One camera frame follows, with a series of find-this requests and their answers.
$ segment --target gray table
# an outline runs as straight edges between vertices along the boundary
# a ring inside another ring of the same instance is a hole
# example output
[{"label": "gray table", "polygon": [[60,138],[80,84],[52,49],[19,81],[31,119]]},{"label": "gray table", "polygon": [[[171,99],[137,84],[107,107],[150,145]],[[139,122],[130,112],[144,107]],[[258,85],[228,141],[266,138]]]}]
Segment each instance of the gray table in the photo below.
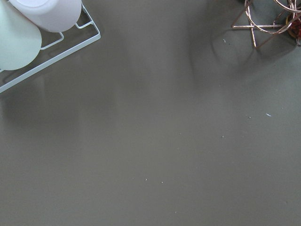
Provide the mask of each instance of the gray table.
[{"label": "gray table", "polygon": [[254,50],[236,0],[84,3],[102,38],[0,95],[0,225],[300,225],[294,40]]}]

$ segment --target white cup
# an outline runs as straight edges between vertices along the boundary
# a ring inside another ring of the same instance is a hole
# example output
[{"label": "white cup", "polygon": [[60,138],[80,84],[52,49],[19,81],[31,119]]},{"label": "white cup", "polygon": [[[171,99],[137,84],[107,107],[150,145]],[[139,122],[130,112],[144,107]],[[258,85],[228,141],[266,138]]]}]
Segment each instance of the white cup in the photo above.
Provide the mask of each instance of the white cup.
[{"label": "white cup", "polygon": [[10,3],[48,32],[70,29],[81,13],[81,0],[10,0]]},{"label": "white cup", "polygon": [[16,70],[38,55],[40,30],[6,0],[0,0],[0,69]]}]

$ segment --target gray surface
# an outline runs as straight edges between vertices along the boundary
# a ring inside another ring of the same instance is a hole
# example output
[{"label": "gray surface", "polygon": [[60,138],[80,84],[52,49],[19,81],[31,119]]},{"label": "gray surface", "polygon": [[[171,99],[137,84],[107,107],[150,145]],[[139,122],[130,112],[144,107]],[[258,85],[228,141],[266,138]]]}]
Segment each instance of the gray surface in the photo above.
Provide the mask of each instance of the gray surface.
[{"label": "gray surface", "polygon": [[253,50],[235,0],[84,3],[102,39],[0,95],[0,225],[300,225],[294,40]]}]

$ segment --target white dish rack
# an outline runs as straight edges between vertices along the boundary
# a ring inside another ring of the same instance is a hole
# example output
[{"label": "white dish rack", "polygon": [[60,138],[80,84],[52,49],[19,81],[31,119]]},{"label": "white dish rack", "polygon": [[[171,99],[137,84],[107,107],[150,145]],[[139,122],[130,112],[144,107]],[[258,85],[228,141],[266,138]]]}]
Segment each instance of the white dish rack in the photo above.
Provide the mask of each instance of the white dish rack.
[{"label": "white dish rack", "polygon": [[[86,20],[84,24],[79,25],[80,20]],[[87,28],[89,29],[89,32],[92,32],[91,34],[88,34],[85,30]],[[56,35],[59,38],[56,40],[51,41],[50,43],[46,44],[45,46],[41,47],[41,50],[37,56],[37,58],[31,62],[28,66],[14,70],[14,71],[4,71],[0,69],[0,93],[3,91],[11,88],[12,86],[18,84],[19,82],[29,78],[30,76],[34,75],[35,73],[41,71],[42,69],[54,64],[55,62],[63,59],[64,57],[70,55],[71,53],[76,52],[77,50],[84,48],[85,46],[91,44],[92,42],[97,41],[100,39],[101,34],[100,30],[97,28],[95,22],[93,21],[92,17],[86,10],[85,6],[82,4],[82,12],[79,17],[78,22],[75,24],[75,26],[71,29],[76,29],[78,31],[81,31],[79,33],[79,36],[84,36],[84,40],[81,40],[79,43],[75,43],[71,47],[68,47],[67,49],[63,49],[60,47],[59,49],[53,50],[59,51],[59,53],[55,54],[55,56],[48,57],[51,54],[49,52],[48,54],[44,54],[46,50],[50,50],[54,48],[55,46],[58,46],[58,44],[61,42],[63,43],[63,40],[66,40],[67,35],[64,35],[63,32],[60,33],[50,33],[48,32],[47,35]]]}]

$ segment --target dish rack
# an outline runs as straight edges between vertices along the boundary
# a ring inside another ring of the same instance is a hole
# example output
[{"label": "dish rack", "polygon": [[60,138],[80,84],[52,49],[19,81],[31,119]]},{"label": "dish rack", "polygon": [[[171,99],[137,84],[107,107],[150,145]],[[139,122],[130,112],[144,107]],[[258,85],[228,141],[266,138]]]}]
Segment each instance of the dish rack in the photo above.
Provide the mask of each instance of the dish rack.
[{"label": "dish rack", "polygon": [[42,47],[29,65],[13,71],[0,69],[0,93],[100,39],[100,30],[83,4],[81,9],[80,17],[71,29],[60,33],[41,30]]}]

